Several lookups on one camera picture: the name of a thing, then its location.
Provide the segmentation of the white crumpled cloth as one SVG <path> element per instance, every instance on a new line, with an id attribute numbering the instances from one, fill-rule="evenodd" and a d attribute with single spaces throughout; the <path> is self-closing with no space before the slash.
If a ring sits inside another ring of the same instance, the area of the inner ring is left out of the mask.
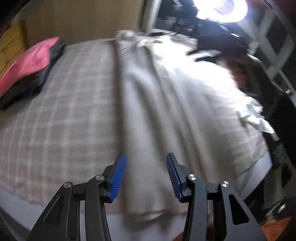
<path id="1" fill-rule="evenodd" d="M 261 132 L 274 134 L 273 127 L 262 115 L 262 111 L 263 106 L 257 100 L 250 96 L 243 97 L 239 108 L 240 119 L 243 122 L 250 123 Z"/>

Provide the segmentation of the light wooden board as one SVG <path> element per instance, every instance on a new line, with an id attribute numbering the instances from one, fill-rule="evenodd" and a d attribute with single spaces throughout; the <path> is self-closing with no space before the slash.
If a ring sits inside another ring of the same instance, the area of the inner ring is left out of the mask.
<path id="1" fill-rule="evenodd" d="M 13 61 L 25 51 L 20 22 L 13 23 L 1 36 L 0 47 L 1 77 L 10 68 Z"/>

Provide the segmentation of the brown cardboard panel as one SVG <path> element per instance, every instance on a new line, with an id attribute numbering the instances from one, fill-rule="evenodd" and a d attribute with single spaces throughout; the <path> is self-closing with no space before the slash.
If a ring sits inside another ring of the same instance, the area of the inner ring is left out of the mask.
<path id="1" fill-rule="evenodd" d="M 30 1 L 23 12 L 31 47 L 59 36 L 66 44 L 113 38 L 138 29 L 143 1 Z"/>

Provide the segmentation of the pink folded garment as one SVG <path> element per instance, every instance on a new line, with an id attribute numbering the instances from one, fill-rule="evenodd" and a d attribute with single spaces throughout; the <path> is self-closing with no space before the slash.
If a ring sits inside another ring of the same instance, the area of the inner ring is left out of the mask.
<path id="1" fill-rule="evenodd" d="M 59 40 L 60 37 L 43 40 L 18 56 L 1 78 L 1 97 L 17 81 L 48 67 L 51 57 L 50 48 Z"/>

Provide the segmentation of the white knit cardigan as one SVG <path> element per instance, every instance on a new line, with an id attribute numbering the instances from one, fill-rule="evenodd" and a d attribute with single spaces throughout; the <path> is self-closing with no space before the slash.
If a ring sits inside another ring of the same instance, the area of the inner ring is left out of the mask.
<path id="1" fill-rule="evenodd" d="M 194 62 L 168 36 L 121 30 L 115 44 L 127 154 L 126 219 L 156 222 L 185 212 L 171 187 L 169 152 L 204 180 L 227 180 L 241 192 L 255 162 L 249 146 L 256 130 L 239 118 L 241 92 L 230 72 Z"/>

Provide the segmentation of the black folded garment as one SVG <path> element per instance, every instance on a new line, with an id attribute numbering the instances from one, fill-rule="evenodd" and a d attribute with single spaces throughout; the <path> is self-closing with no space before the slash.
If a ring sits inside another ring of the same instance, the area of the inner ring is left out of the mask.
<path id="1" fill-rule="evenodd" d="M 50 48 L 50 64 L 45 69 L 24 77 L 17 81 L 6 94 L 1 97 L 1 110 L 5 110 L 15 102 L 31 95 L 39 94 L 42 90 L 50 70 L 54 64 L 62 57 L 65 50 L 65 43 L 61 40 Z"/>

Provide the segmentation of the pink plaid blanket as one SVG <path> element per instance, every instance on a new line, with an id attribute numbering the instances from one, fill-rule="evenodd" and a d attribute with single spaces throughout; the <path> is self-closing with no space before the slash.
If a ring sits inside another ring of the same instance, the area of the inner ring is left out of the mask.
<path id="1" fill-rule="evenodd" d="M 63 182 L 88 181 L 126 154 L 119 77 L 115 40 L 67 47 L 38 96 L 1 112 L 1 187 L 47 203 Z M 262 133 L 252 127 L 251 167 L 268 156 Z M 127 163 L 112 212 L 125 212 L 126 173 Z"/>

